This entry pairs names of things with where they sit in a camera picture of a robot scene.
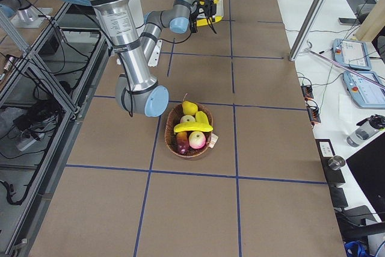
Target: transparent bottle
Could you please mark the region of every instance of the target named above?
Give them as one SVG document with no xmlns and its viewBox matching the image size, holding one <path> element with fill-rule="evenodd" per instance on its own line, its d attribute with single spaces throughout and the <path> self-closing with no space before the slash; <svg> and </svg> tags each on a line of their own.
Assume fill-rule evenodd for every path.
<svg viewBox="0 0 385 257">
<path fill-rule="evenodd" d="M 363 144 L 367 139 L 373 137 L 380 130 L 385 128 L 385 117 L 375 114 L 362 120 L 357 124 L 360 126 L 349 137 L 346 138 L 348 144 L 352 147 L 358 147 Z"/>
</svg>

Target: yellow pear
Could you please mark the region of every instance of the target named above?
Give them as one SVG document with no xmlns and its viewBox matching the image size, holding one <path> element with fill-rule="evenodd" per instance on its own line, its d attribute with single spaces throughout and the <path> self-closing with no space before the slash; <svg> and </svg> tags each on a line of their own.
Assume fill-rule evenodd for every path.
<svg viewBox="0 0 385 257">
<path fill-rule="evenodd" d="M 182 102 L 183 114 L 189 114 L 190 116 L 195 116 L 198 111 L 198 106 L 193 102 L 183 101 Z"/>
</svg>

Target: white table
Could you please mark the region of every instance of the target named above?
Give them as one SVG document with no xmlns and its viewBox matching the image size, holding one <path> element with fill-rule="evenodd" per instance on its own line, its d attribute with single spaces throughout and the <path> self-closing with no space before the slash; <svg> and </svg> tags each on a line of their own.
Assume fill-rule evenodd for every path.
<svg viewBox="0 0 385 257">
<path fill-rule="evenodd" d="M 304 18 L 312 4 L 313 0 L 278 0 L 283 23 L 287 30 L 300 30 Z M 313 27 L 313 30 L 322 31 L 342 31 L 350 29 L 350 26 L 340 25 L 338 17 L 355 17 L 352 9 L 346 0 L 326 0 L 323 5 Z M 293 45 L 298 32 L 286 31 L 290 46 Z M 325 51 L 324 55 L 332 58 L 331 49 L 333 40 L 336 38 L 345 38 L 347 32 L 311 32 L 308 36 L 315 52 Z M 375 49 L 371 43 L 367 43 L 369 53 Z M 385 77 L 385 65 L 381 60 L 371 60 L 372 70 L 378 75 Z M 328 73 L 331 64 L 317 58 L 314 55 L 300 55 L 295 60 L 295 66 L 298 73 L 303 73 L 309 78 L 313 84 L 326 84 L 343 72 L 342 69 L 333 67 L 328 81 Z M 320 106 L 322 104 L 322 95 L 325 86 L 313 86 L 314 100 Z M 367 110 L 359 108 L 350 98 L 342 76 L 334 83 L 326 86 L 323 105 L 321 107 L 321 124 L 314 127 L 313 133 L 315 138 L 328 138 L 331 140 L 336 155 L 340 155 L 345 159 L 349 158 L 355 152 L 363 147 L 363 145 L 354 148 L 346 143 L 346 137 L 356 128 L 356 123 L 373 114 L 385 114 L 385 110 Z M 346 184 L 342 186 L 346 199 L 350 208 L 366 205 L 372 212 L 375 212 L 372 205 L 368 202 L 363 194 L 348 166 L 342 168 L 343 176 Z"/>
</svg>

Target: apple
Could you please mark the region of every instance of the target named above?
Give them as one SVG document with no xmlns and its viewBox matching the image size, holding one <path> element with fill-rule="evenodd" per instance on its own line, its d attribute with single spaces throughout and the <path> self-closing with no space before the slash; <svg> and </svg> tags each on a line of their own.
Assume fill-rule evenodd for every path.
<svg viewBox="0 0 385 257">
<path fill-rule="evenodd" d="M 195 123 L 196 122 L 195 117 L 187 114 L 180 118 L 180 123 L 186 123 L 186 122 Z"/>
<path fill-rule="evenodd" d="M 194 131 L 188 137 L 188 142 L 193 149 L 201 149 L 206 144 L 206 137 L 204 133 Z"/>
</svg>

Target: fruit basket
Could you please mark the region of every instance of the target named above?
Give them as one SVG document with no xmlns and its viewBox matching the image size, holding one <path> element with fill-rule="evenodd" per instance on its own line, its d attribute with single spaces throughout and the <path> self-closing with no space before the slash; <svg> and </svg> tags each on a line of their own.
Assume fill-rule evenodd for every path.
<svg viewBox="0 0 385 257">
<path fill-rule="evenodd" d="M 203 105 L 197 104 L 197 106 L 198 106 L 198 110 L 204 112 L 207 115 L 209 119 L 209 123 L 212 126 L 212 115 L 209 112 L 209 110 Z M 179 153 L 177 151 L 177 141 L 176 141 L 176 134 L 174 134 L 174 127 L 180 122 L 181 117 L 183 117 L 182 104 L 174 107 L 168 114 L 166 129 L 164 132 L 164 140 L 166 142 L 166 145 L 169 148 L 169 150 L 172 151 L 173 154 L 180 156 L 182 158 L 194 158 L 194 157 L 200 156 L 201 154 L 206 152 L 207 149 L 209 148 L 209 144 L 211 141 L 211 132 L 204 132 L 206 137 L 206 143 L 201 149 L 189 148 L 186 153 Z"/>
</svg>

